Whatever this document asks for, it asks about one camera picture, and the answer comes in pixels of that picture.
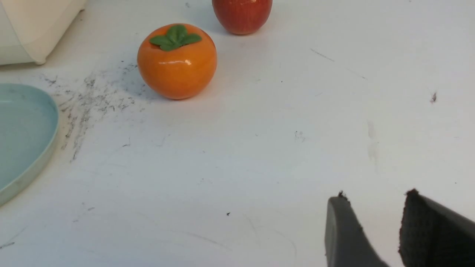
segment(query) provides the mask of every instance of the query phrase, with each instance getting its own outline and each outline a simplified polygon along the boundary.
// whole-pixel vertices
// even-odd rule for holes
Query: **green leaf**
[[[171,46],[173,43],[165,35],[157,35],[150,38],[150,42],[157,46],[168,45]]]
[[[182,24],[171,26],[167,31],[167,37],[174,44],[177,44],[187,35],[186,27]]]
[[[196,33],[190,33],[181,41],[181,45],[189,45],[201,41],[201,36]]]
[[[177,48],[181,47],[180,44],[171,44],[171,45],[161,45],[160,46],[160,49],[163,50],[163,51],[172,51],[172,50],[175,50]]]

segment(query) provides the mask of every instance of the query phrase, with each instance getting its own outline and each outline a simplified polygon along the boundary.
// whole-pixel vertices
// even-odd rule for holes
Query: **toy apple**
[[[250,34],[264,25],[270,15],[272,0],[212,0],[216,17],[234,34]]]

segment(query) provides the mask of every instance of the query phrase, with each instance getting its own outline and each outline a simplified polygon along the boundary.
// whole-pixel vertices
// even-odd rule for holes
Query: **toy persimmon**
[[[190,24],[170,24],[152,32],[140,45],[137,65],[150,88],[170,99],[200,93],[218,64],[213,40]]]

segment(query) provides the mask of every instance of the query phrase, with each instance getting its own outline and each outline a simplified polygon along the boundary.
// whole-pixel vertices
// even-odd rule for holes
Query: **black speck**
[[[435,92],[433,95],[432,95],[432,98],[430,99],[430,102],[431,103],[435,103],[437,101],[437,92]]]

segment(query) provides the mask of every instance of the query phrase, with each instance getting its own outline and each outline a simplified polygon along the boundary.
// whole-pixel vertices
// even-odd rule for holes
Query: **apple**
[[[270,15],[272,0],[212,0],[216,17],[234,34],[250,34],[264,25]]]

